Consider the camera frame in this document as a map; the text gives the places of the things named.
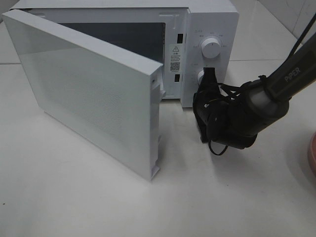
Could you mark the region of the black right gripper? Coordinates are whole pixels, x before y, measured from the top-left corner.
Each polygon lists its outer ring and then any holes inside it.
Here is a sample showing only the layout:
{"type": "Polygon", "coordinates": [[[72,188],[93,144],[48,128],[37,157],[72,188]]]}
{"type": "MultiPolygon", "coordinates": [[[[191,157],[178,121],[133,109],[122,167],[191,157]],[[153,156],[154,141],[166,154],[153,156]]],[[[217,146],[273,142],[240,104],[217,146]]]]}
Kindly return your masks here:
{"type": "Polygon", "coordinates": [[[236,92],[236,86],[217,82],[215,68],[203,68],[193,100],[193,111],[202,143],[237,143],[237,134],[231,128],[228,118],[228,105],[236,98],[236,92]]]}

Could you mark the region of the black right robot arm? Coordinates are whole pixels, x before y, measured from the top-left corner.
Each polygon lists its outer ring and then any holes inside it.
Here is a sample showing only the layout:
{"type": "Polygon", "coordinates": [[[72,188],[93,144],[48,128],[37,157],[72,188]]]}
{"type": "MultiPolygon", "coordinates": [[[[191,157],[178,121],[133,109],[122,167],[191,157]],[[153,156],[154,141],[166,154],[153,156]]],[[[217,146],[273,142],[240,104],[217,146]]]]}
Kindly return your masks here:
{"type": "Polygon", "coordinates": [[[226,148],[252,146],[259,132],[287,114],[290,99],[315,80],[315,36],[270,76],[240,87],[218,83],[215,69],[204,68],[193,100],[201,141],[226,148]]]}

